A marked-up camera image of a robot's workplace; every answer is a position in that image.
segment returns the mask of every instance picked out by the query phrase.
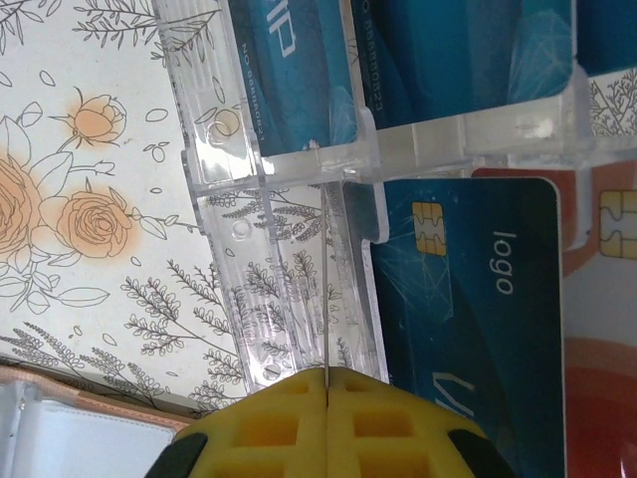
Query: card chip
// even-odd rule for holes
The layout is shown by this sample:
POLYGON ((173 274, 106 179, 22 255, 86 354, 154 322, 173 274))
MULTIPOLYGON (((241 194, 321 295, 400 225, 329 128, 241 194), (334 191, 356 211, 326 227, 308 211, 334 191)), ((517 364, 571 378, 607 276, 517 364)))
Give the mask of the card chip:
POLYGON ((599 252, 637 259, 637 191, 603 191, 599 199, 599 252))
POLYGON ((416 246, 424 254, 447 255, 447 236, 442 205, 437 202, 414 202, 416 246))

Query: patterned surface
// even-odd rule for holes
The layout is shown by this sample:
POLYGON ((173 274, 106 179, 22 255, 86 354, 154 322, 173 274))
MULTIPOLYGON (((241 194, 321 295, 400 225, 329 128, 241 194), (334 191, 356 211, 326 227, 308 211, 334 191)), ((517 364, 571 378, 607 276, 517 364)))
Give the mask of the patterned surface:
MULTIPOLYGON (((217 12, 174 21, 170 48, 184 63, 203 60, 217 12)), ((243 396, 149 2, 0 0, 0 56, 2 360, 163 409, 205 412, 243 396)), ((591 84, 597 133, 637 131, 636 79, 591 84)), ((214 115, 231 122, 234 112, 221 104, 214 115)), ((252 199, 218 200, 229 220, 259 227, 252 199)), ((314 276, 319 192, 272 199, 291 270, 314 276)), ((255 257, 249 292, 276 294, 269 277, 266 258, 255 257)), ((332 288, 335 324, 347 322, 339 295, 332 288)), ((268 352, 289 353, 285 344, 268 352)), ((339 338, 335 353, 347 364, 355 351, 339 338)))

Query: yellow foam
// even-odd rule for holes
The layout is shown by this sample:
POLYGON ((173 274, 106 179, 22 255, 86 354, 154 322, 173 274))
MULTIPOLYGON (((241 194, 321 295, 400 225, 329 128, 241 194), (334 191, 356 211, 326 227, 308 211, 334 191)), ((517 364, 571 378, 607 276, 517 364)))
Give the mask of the yellow foam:
POLYGON ((473 478, 448 437, 478 425, 347 368, 306 370, 183 430, 208 443, 190 478, 473 478))

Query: blue card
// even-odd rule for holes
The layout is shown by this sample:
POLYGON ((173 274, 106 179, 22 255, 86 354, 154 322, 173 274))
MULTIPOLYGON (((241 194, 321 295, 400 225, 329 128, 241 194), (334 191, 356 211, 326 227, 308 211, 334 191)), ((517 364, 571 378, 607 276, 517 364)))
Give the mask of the blue card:
POLYGON ((557 193, 540 178, 385 184, 372 246, 392 383, 475 420, 519 476, 564 476, 557 193))
POLYGON ((637 66, 637 2, 577 0, 577 60, 589 76, 637 66))
POLYGON ((572 73, 571 0, 352 0, 379 129, 547 98, 572 73))
POLYGON ((230 0, 261 155, 357 137, 338 0, 230 0))

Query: orange rose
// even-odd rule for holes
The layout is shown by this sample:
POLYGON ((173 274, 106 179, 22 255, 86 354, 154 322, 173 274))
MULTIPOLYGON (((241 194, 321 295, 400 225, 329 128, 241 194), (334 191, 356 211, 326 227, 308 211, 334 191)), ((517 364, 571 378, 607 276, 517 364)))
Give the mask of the orange rose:
POLYGON ((29 244, 41 201, 31 177, 11 158, 0 157, 0 262, 29 244))
POLYGON ((113 142, 121 136, 126 128, 126 110, 118 100, 110 95, 101 95, 85 102, 80 93, 80 101, 82 104, 74 117, 53 117, 73 129, 73 138, 91 143, 113 142))
POLYGON ((116 256, 132 227, 118 201, 95 192, 76 192, 71 199, 52 197, 42 203, 41 210, 57 238, 87 257, 116 256))

